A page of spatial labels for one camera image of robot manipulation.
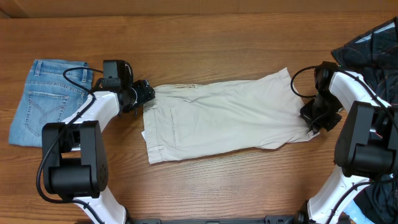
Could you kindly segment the beige cotton shorts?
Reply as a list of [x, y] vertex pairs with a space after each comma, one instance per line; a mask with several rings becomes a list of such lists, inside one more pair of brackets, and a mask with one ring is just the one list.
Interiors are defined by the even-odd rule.
[[284, 68], [258, 80], [157, 86], [143, 111], [149, 163], [313, 139], [290, 82]]

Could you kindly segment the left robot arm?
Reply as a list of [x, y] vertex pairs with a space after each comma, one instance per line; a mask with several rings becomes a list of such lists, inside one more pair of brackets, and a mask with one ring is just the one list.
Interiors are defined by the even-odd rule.
[[104, 60], [101, 73], [94, 87], [78, 85], [88, 98], [71, 116], [43, 127], [36, 189], [47, 202], [77, 205], [92, 223], [132, 223], [108, 187], [102, 132], [115, 116], [153, 100], [155, 90], [146, 79], [135, 80], [124, 60]]

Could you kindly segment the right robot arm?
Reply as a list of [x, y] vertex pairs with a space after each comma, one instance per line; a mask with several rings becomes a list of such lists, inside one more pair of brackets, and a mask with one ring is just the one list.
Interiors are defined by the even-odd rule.
[[311, 67], [317, 94], [300, 110], [310, 132], [330, 131], [348, 116], [334, 150], [335, 168], [291, 223], [347, 223], [340, 215], [366, 187], [397, 171], [397, 108], [378, 97], [363, 76], [333, 62]]

